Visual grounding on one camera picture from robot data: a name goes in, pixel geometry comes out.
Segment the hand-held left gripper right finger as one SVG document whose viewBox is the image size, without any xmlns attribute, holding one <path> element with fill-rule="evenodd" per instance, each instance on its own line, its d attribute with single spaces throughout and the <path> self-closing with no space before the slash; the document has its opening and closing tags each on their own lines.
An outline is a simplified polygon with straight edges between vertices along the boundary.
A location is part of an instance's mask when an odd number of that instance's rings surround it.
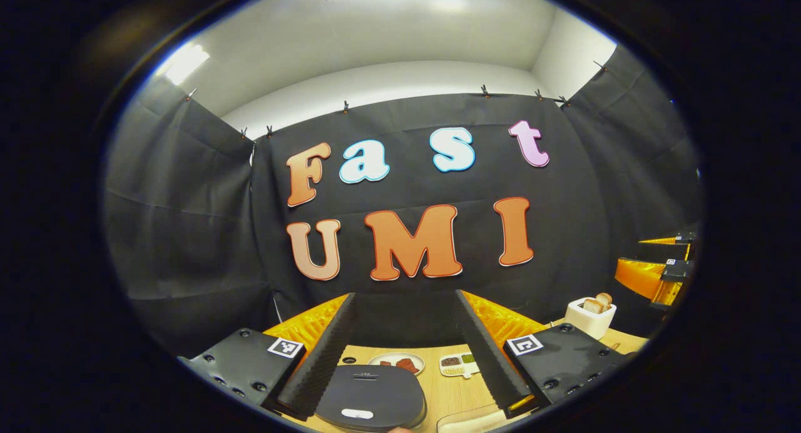
<svg viewBox="0 0 801 433">
<path fill-rule="evenodd" d="M 546 327 L 464 290 L 454 291 L 453 310 L 490 395 L 509 418 L 574 399 L 627 361 L 575 325 Z"/>
</svg>

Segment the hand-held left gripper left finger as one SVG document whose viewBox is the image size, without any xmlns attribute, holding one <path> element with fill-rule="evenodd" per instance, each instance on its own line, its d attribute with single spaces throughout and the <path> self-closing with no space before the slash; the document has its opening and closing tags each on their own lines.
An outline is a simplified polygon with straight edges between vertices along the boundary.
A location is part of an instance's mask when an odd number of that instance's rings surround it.
<svg viewBox="0 0 801 433">
<path fill-rule="evenodd" d="M 317 410 L 355 324 L 347 293 L 265 332 L 240 328 L 194 358 L 178 360 L 244 404 L 306 420 Z"/>
</svg>

